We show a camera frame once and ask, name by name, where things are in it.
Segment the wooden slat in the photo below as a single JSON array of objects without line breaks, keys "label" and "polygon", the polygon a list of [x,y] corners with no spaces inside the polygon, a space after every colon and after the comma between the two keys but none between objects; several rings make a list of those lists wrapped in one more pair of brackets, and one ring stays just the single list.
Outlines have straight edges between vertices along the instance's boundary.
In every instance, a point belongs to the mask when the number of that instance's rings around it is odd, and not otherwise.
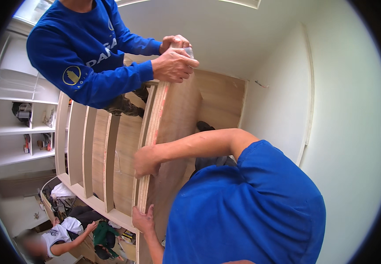
[{"label": "wooden slat", "polygon": [[83,134],[87,107],[72,102],[70,110],[69,132],[67,133],[67,166],[69,168],[70,185],[83,181]]},{"label": "wooden slat", "polygon": [[82,148],[82,175],[84,185],[85,198],[93,195],[92,188],[92,148],[94,139],[95,119],[97,117],[97,109],[87,107],[85,114],[84,132],[83,132],[83,148]]},{"label": "wooden slat", "polygon": [[59,103],[57,106],[56,132],[55,132],[55,163],[56,173],[60,175],[66,173],[64,163],[64,146],[66,137],[67,109],[69,108],[69,97],[60,92]]},{"label": "wooden slat", "polygon": [[110,114],[104,151],[104,203],[106,212],[114,209],[114,156],[120,116]]},{"label": "wooden slat", "polygon": [[132,226],[132,218],[127,214],[124,214],[118,210],[111,210],[109,213],[105,210],[105,203],[95,196],[86,198],[84,195],[84,188],[80,184],[69,185],[69,176],[66,173],[58,175],[58,178],[63,182],[76,196],[81,199],[84,203],[89,205],[92,209],[97,211],[103,217],[110,219],[114,223],[130,230],[136,232],[136,228]]}]

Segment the curved wooden panel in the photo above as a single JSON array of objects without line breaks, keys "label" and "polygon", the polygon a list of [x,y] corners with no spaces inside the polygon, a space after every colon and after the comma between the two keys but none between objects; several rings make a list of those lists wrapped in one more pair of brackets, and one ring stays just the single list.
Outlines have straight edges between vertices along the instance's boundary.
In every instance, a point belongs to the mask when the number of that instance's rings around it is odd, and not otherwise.
[{"label": "curved wooden panel", "polygon": [[69,168],[70,185],[83,181],[82,149],[86,113],[86,106],[74,101],[72,102],[69,131],[67,133],[67,166]]},{"label": "curved wooden panel", "polygon": [[56,132],[55,132],[55,162],[56,173],[60,175],[66,172],[64,164],[64,143],[66,136],[67,109],[69,108],[69,97],[60,92],[59,103],[57,106]]},{"label": "curved wooden panel", "polygon": [[116,151],[117,132],[119,130],[120,116],[109,116],[107,126],[106,144],[104,152],[104,203],[106,212],[114,209],[114,155]]},{"label": "curved wooden panel", "polygon": [[90,198],[93,195],[92,188],[92,148],[94,139],[95,119],[97,109],[87,107],[85,114],[83,148],[82,148],[82,176],[85,197]]}]

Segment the blue t-shirt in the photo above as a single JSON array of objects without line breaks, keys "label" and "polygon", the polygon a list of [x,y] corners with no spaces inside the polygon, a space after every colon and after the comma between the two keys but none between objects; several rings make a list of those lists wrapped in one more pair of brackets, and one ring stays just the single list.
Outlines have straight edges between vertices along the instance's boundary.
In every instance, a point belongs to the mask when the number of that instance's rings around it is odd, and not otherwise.
[{"label": "blue t-shirt", "polygon": [[47,80],[78,103],[108,106],[154,78],[151,61],[123,66],[124,53],[160,55],[161,42],[130,33],[114,0],[94,0],[88,13],[55,1],[29,34],[26,48]]},{"label": "blue t-shirt", "polygon": [[315,184],[261,140],[242,152],[237,167],[203,168],[182,187],[163,263],[315,263],[324,231],[325,205]]}]

